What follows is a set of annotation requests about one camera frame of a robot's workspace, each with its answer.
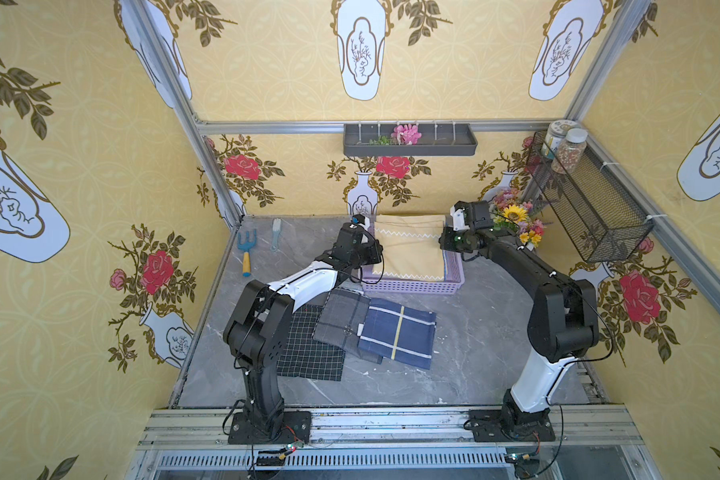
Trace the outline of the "navy striped pillowcase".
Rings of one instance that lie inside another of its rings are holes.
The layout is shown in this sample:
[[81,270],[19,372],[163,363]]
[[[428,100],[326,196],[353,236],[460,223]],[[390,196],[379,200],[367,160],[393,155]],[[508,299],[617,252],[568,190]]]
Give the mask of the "navy striped pillowcase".
[[358,349],[422,370],[430,370],[436,333],[434,312],[372,299],[359,327]]

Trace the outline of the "purple plastic basket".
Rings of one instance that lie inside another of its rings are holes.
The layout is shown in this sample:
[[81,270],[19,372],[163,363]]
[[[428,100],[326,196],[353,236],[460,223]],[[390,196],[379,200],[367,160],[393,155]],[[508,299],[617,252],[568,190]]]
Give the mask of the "purple plastic basket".
[[443,250],[439,238],[443,215],[379,215],[373,236],[383,247],[383,261],[362,268],[368,291],[451,295],[464,284],[460,256]]

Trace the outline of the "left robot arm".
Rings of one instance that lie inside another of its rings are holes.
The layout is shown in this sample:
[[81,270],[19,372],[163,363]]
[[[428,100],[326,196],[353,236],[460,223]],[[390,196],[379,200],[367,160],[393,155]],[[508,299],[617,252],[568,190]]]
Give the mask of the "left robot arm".
[[311,416],[288,413],[278,384],[277,363],[287,345],[295,311],[383,260],[383,247],[370,232],[370,218],[356,214],[344,223],[332,247],[302,270],[281,280],[249,281],[243,288],[222,338],[242,370],[246,397],[225,418],[231,445],[273,444],[295,420],[292,440],[309,437]]

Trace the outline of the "yellow pillowcase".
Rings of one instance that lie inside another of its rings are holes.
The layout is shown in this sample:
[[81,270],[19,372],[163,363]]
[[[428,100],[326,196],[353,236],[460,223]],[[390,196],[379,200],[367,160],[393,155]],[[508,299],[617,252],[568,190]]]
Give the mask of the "yellow pillowcase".
[[444,226],[444,215],[378,215],[373,235],[383,247],[384,259],[373,267],[373,275],[414,281],[443,281],[445,261],[439,237]]

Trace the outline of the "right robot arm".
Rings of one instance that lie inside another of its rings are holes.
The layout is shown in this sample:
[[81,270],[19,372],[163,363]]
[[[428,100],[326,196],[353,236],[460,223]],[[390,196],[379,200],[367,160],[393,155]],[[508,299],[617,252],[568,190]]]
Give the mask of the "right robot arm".
[[487,201],[457,202],[439,238],[442,250],[475,253],[508,272],[533,301],[527,324],[531,352],[499,410],[472,410],[464,429],[477,442],[553,441],[551,397],[566,372],[597,345],[596,289],[553,269],[529,240],[498,226]]

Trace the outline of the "grey checked pillowcase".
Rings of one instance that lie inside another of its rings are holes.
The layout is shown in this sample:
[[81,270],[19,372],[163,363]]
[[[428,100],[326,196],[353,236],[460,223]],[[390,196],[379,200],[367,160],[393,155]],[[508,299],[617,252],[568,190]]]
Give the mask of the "grey checked pillowcase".
[[358,345],[360,325],[365,322],[369,307],[370,299],[357,291],[331,291],[315,325],[313,339],[354,357],[367,357]]

